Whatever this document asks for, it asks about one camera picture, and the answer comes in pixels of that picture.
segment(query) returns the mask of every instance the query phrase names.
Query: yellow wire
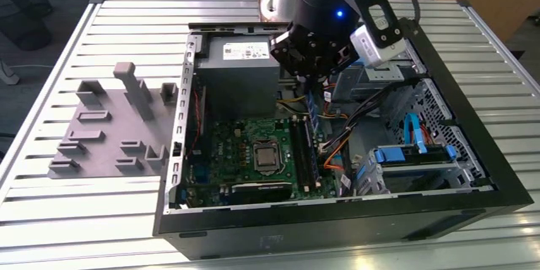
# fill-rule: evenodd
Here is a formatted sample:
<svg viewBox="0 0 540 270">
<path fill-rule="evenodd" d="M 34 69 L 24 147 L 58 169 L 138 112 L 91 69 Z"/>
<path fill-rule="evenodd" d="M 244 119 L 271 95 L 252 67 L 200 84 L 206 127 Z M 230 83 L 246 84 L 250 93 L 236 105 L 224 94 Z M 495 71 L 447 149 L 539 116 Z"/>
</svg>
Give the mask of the yellow wire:
<svg viewBox="0 0 540 270">
<path fill-rule="evenodd" d="M 304 99 L 304 96 L 291 98 L 291 99 L 278 99 L 278 102 L 296 102 Z"/>
</svg>

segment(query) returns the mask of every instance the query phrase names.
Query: aluminum table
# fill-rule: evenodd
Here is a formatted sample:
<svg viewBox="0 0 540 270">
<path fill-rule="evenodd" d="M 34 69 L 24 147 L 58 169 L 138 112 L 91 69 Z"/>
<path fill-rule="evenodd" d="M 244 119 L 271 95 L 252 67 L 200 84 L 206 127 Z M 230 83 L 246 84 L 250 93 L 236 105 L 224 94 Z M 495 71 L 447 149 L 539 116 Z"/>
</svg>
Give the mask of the aluminum table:
<svg viewBox="0 0 540 270">
<path fill-rule="evenodd" d="M 412 16 L 408 1 L 395 1 L 392 6 L 399 16 Z M 472 9 L 436 1 L 422 3 L 422 10 L 428 37 L 539 202 L 539 85 Z M 158 176 L 47 178 L 47 166 L 79 103 L 75 90 L 80 81 L 98 78 L 106 88 L 120 87 L 114 65 L 132 61 L 148 87 L 178 82 L 187 24 L 224 21 L 259 21 L 256 0 L 106 0 L 88 5 L 0 166 L 0 269 L 150 265 L 191 269 L 536 269 L 540 203 L 438 240 L 187 262 L 167 241 L 152 238 Z"/>
</svg>

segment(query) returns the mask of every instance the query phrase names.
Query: orange wire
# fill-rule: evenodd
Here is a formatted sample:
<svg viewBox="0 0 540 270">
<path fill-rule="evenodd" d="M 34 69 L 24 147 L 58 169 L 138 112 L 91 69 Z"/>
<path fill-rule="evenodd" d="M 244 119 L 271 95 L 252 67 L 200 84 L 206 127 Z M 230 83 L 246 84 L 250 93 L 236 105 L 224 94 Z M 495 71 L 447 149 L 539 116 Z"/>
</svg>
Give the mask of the orange wire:
<svg viewBox="0 0 540 270">
<path fill-rule="evenodd" d="M 324 168 L 328 166 L 330 161 L 332 160 L 334 156 L 338 154 L 339 150 L 342 149 L 342 147 L 344 146 L 344 144 L 347 143 L 347 140 L 350 139 L 351 135 L 347 136 L 347 138 L 344 139 L 344 141 L 339 144 L 338 148 L 335 149 L 335 151 L 332 152 L 332 154 L 330 155 L 327 161 L 324 162 Z"/>
</svg>

